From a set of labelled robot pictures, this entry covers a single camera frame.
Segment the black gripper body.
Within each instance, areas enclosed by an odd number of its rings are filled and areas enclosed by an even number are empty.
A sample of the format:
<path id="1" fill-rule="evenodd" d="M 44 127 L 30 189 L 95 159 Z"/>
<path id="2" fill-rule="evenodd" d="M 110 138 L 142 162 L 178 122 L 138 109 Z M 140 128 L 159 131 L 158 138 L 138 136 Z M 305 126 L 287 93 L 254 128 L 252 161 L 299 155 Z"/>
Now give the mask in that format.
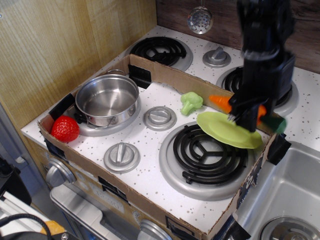
<path id="1" fill-rule="evenodd" d="M 264 96 L 276 102 L 291 88 L 296 57 L 289 51 L 280 51 L 269 60 L 244 60 L 242 85 L 230 98 L 232 107 L 264 104 Z"/>

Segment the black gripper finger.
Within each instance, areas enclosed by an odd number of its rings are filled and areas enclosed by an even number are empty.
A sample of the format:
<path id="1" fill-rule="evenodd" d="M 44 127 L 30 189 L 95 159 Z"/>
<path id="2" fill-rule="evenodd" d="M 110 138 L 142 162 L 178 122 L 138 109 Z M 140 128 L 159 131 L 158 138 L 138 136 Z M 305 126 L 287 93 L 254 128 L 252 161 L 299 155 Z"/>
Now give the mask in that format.
<path id="1" fill-rule="evenodd" d="M 263 105 L 266 109 L 265 116 L 271 116 L 274 113 L 277 100 L 270 96 L 264 96 L 263 99 L 264 99 Z"/>
<path id="2" fill-rule="evenodd" d="M 258 110 L 258 105 L 250 107 L 233 106 L 231 115 L 234 116 L 234 121 L 238 126 L 253 133 L 257 128 Z"/>

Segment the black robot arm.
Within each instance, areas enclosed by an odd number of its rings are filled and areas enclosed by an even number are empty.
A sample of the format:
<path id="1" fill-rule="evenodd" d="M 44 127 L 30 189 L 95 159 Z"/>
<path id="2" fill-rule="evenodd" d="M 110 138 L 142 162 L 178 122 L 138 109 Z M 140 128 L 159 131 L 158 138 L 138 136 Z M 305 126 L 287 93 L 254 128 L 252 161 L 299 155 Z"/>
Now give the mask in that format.
<path id="1" fill-rule="evenodd" d="M 291 89 L 295 55 L 285 49 L 295 20 L 288 0 L 239 0 L 237 13 L 244 59 L 242 84 L 228 101 L 231 119 L 254 132 L 263 123 L 283 133 L 286 120 L 274 116 L 277 101 Z"/>

